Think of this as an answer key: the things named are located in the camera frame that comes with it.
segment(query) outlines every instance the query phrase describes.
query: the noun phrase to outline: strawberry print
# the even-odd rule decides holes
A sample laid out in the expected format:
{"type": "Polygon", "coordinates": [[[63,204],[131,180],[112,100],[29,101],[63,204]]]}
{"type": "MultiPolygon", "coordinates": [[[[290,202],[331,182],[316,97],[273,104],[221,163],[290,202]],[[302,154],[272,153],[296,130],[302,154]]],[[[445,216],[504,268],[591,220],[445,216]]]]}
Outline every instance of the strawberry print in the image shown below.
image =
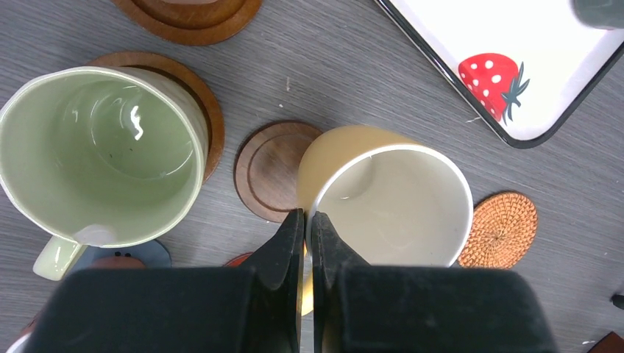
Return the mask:
{"type": "Polygon", "coordinates": [[[522,82],[524,63],[520,67],[502,54],[485,53],[465,59],[459,64],[461,81],[468,87],[496,121],[513,121],[513,104],[520,107],[518,96],[528,86],[529,79],[522,82]]]}

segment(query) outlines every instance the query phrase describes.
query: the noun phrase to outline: orange woven coaster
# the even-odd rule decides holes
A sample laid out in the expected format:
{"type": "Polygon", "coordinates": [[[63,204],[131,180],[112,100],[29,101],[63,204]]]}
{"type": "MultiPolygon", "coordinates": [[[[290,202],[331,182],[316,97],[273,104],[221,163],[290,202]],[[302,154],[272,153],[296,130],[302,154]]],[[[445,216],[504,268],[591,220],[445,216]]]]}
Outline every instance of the orange woven coaster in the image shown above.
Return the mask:
{"type": "Polygon", "coordinates": [[[531,247],[535,204],[520,193],[500,193],[475,209],[472,230],[459,255],[463,267],[511,268],[531,247]]]}

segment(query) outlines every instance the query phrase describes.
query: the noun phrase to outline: yellow mug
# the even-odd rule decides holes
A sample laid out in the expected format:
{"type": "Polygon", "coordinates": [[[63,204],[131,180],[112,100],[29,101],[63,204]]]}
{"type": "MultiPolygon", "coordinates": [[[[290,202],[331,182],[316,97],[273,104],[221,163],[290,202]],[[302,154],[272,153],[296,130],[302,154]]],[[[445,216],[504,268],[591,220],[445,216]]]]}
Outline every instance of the yellow mug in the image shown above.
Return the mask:
{"type": "MultiPolygon", "coordinates": [[[[472,194],[457,165],[406,137],[344,126],[318,137],[297,176],[298,206],[327,213],[338,235],[372,265],[450,266],[472,226],[472,194]]],[[[312,276],[301,314],[313,309],[312,276]]]]}

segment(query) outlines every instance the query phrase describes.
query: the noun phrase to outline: gray wooden table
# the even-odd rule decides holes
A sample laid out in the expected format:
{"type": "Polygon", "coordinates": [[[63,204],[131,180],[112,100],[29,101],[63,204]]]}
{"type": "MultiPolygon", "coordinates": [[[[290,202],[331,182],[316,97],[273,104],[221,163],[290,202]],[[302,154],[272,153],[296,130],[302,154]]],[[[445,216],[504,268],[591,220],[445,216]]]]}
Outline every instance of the gray wooden table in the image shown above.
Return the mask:
{"type": "MultiPolygon", "coordinates": [[[[108,0],[0,0],[0,104],[26,81],[112,51],[144,50],[195,70],[223,109],[226,145],[216,173],[182,223],[162,237],[176,266],[221,265],[272,236],[233,184],[241,141],[280,119],[331,129],[370,124],[443,152],[466,174],[475,201],[518,190],[536,203],[533,247],[514,268],[533,286],[562,352],[624,334],[624,63],[546,144],[507,147],[411,46],[372,0],[265,0],[255,20],[209,47],[165,42],[108,0]]],[[[0,196],[0,350],[56,283],[32,264],[48,236],[0,196]]],[[[312,352],[311,318],[302,350],[312,352]]]]}

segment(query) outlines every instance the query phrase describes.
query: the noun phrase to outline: green strawberry stem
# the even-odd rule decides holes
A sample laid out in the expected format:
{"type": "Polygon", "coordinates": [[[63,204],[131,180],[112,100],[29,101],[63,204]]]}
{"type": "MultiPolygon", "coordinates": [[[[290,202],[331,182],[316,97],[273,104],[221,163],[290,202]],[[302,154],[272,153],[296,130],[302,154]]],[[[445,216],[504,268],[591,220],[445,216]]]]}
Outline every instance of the green strawberry stem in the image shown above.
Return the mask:
{"type": "Polygon", "coordinates": [[[505,110],[503,111],[503,123],[505,123],[505,125],[507,125],[507,118],[509,118],[510,121],[514,120],[511,117],[511,107],[513,106],[513,104],[517,105],[518,107],[522,105],[522,103],[520,103],[520,101],[518,100],[518,96],[526,90],[530,81],[530,79],[527,79],[526,82],[520,84],[522,81],[522,74],[524,73],[524,70],[525,64],[520,63],[518,76],[514,77],[514,79],[511,81],[511,87],[509,87],[509,92],[502,94],[503,101],[505,101],[505,110]]]}

